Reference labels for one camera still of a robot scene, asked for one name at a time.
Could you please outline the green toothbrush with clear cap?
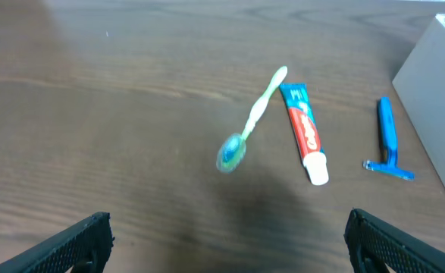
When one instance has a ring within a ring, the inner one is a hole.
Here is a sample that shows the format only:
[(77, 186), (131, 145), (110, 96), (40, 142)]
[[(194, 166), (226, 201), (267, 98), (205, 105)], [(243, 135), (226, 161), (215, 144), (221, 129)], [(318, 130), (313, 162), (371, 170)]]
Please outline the green toothbrush with clear cap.
[(276, 70), (266, 90), (253, 104), (242, 133), (230, 135), (223, 143), (216, 158), (216, 167), (220, 172), (230, 173), (241, 163), (246, 154), (246, 141), (249, 135), (264, 114), (272, 94), (283, 83), (287, 72), (287, 66), (282, 66)]

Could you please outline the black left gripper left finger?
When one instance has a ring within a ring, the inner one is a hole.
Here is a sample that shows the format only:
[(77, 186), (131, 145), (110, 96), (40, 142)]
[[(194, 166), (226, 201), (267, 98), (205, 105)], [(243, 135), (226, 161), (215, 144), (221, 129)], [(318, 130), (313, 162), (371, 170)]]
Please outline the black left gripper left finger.
[(0, 264), (0, 273), (103, 273), (114, 246), (110, 214), (97, 212)]

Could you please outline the red green toothpaste tube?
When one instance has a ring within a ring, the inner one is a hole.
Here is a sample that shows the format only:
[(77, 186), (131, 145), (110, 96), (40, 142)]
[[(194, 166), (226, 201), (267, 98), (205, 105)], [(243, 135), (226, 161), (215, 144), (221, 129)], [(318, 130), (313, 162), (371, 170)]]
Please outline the red green toothpaste tube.
[(315, 124), (306, 85), (282, 83), (280, 92), (287, 107), (302, 166), (313, 185), (324, 185), (329, 181), (327, 158)]

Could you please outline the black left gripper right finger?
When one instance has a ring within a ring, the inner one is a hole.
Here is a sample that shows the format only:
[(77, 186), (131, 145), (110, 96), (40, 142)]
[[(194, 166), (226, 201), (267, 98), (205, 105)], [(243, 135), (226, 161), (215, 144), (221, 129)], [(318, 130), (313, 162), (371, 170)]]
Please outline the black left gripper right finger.
[(344, 240), (355, 272), (445, 272), (445, 253), (362, 210), (353, 209)]

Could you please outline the blue disposable razor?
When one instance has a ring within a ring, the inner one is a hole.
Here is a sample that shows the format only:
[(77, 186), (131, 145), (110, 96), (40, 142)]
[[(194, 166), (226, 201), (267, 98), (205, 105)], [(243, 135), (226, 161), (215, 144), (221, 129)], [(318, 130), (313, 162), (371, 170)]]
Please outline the blue disposable razor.
[(382, 148), (386, 158), (383, 162), (364, 161), (363, 168), (403, 180), (414, 180), (415, 175), (411, 171), (398, 167), (398, 139), (390, 100), (387, 97), (382, 97), (377, 103), (377, 110)]

